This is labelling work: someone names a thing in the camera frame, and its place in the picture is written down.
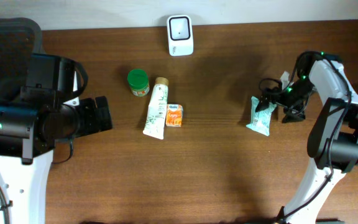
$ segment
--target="green lid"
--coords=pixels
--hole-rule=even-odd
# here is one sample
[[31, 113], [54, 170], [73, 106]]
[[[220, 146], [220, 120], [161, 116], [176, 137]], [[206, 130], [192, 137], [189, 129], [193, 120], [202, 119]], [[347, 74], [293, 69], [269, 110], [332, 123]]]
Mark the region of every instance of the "green lid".
[[149, 83], [147, 74], [142, 69], [133, 69], [128, 73], [129, 86], [135, 90], [141, 90]]

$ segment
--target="green jar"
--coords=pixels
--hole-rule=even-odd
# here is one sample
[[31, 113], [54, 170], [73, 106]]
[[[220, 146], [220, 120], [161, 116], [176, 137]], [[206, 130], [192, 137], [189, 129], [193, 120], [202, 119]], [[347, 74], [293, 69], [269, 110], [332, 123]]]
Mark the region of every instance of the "green jar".
[[128, 73], [128, 83], [135, 96], [145, 96], [149, 93], [149, 78], [142, 69], [133, 69], [130, 71]]

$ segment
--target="white label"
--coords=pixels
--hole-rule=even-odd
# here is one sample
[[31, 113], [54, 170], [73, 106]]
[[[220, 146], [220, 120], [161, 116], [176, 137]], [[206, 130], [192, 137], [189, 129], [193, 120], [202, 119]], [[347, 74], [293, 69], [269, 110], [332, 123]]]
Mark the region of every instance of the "white label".
[[152, 98], [147, 112], [143, 134], [164, 139], [165, 117], [167, 115], [168, 86], [157, 84], [153, 88]]
[[168, 108], [172, 111], [176, 111], [179, 108], [179, 106], [178, 105], [168, 105]]

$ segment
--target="white device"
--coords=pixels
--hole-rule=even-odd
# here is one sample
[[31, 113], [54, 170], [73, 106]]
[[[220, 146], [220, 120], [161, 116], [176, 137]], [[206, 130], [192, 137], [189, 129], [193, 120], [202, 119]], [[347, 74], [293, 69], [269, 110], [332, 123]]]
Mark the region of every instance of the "white device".
[[[45, 199], [53, 150], [33, 158], [29, 166], [19, 157], [0, 156], [0, 186], [9, 209], [10, 224], [44, 224]], [[4, 215], [0, 211], [0, 224]]]
[[170, 16], [167, 19], [167, 31], [170, 55], [184, 56], [193, 53], [193, 28], [189, 16]]

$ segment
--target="white plug-in device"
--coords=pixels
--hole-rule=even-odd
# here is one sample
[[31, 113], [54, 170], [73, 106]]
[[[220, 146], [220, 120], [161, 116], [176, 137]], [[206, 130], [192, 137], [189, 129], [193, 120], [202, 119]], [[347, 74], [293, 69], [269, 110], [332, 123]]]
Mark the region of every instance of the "white plug-in device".
[[172, 56], [193, 53], [193, 29], [186, 15], [170, 16], [167, 19], [169, 54]]

